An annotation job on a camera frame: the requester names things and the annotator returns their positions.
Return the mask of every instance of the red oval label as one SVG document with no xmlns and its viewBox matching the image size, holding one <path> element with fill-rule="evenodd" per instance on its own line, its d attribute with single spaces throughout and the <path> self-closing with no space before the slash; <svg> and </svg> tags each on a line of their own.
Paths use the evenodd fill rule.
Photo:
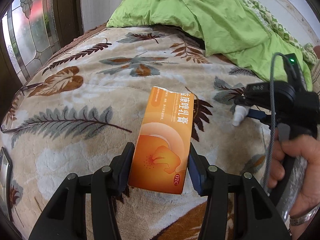
<svg viewBox="0 0 320 240">
<path fill-rule="evenodd" d="M 177 173 L 175 176 L 174 176 L 174 179 L 173 179 L 173 184 L 175 186 L 179 185 L 179 182 L 180 182 L 180 175 Z"/>
</svg>

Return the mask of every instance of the orange box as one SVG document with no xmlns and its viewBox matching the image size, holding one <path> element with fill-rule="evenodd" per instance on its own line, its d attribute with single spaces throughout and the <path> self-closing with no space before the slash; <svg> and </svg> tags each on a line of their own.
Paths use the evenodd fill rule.
<svg viewBox="0 0 320 240">
<path fill-rule="evenodd" d="M 134 151 L 132 187 L 181 194 L 193 123 L 194 95 L 153 87 Z"/>
</svg>

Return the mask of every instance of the leaf-patterned blanket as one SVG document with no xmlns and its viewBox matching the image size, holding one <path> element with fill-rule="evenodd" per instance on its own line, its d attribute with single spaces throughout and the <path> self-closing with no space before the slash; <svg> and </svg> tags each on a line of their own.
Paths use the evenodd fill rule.
<svg viewBox="0 0 320 240">
<path fill-rule="evenodd" d="M 233 98 L 260 81 L 221 55 L 204 51 L 183 32 L 165 26 L 108 28 L 49 62 L 29 82 L 21 106 L 10 110 L 12 128 L 1 134 L 13 161 L 12 221 L 28 238 L 63 179 L 95 172 L 136 143 L 152 86 L 195 94 L 192 143 L 224 171 L 253 173 L 260 181 L 269 129 L 246 119 L 231 124 Z M 127 187 L 114 208 L 122 239 L 196 239 L 205 197 L 187 174 L 182 195 Z M 88 239 L 93 239 L 87 198 Z M 229 201 L 227 236 L 233 228 Z"/>
</svg>

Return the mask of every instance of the silver bracelet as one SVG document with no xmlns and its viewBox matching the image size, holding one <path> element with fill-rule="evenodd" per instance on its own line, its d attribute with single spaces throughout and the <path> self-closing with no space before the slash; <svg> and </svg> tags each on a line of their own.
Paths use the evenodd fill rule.
<svg viewBox="0 0 320 240">
<path fill-rule="evenodd" d="M 304 224 L 305 222 L 308 222 L 317 213 L 319 207 L 320 207 L 320 203 L 318 205 L 316 205 L 312 210 L 310 210 L 307 214 L 305 214 L 301 217 L 298 217 L 298 218 L 290 218 L 290 225 L 291 226 L 299 226 L 299 225 Z"/>
</svg>

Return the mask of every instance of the green fabric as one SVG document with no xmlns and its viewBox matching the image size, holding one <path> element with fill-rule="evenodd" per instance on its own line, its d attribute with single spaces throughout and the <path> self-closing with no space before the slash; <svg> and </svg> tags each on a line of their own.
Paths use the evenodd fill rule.
<svg viewBox="0 0 320 240">
<path fill-rule="evenodd" d="M 203 39 L 206 56 L 251 48 L 270 32 L 240 0 L 123 0 L 108 27 L 165 24 Z"/>
<path fill-rule="evenodd" d="M 308 65 L 303 61 L 301 50 L 286 43 L 277 33 L 272 32 L 271 34 L 269 40 L 258 46 L 224 55 L 238 66 L 252 69 L 261 79 L 269 80 L 272 55 L 276 52 L 281 52 L 282 54 L 295 53 L 305 78 L 307 89 L 312 91 L 311 73 Z M 275 77 L 276 80 L 287 81 L 281 57 L 276 58 Z"/>
<path fill-rule="evenodd" d="M 311 73 L 302 60 L 313 62 L 310 46 L 303 49 L 282 25 L 275 25 L 271 14 L 270 20 L 269 13 L 256 0 L 123 0 L 107 27 L 179 26 L 204 40 L 206 56 L 223 53 L 264 80 L 269 80 L 273 53 L 295 53 L 311 90 Z M 281 59 L 276 61 L 274 76 L 286 80 Z"/>
</svg>

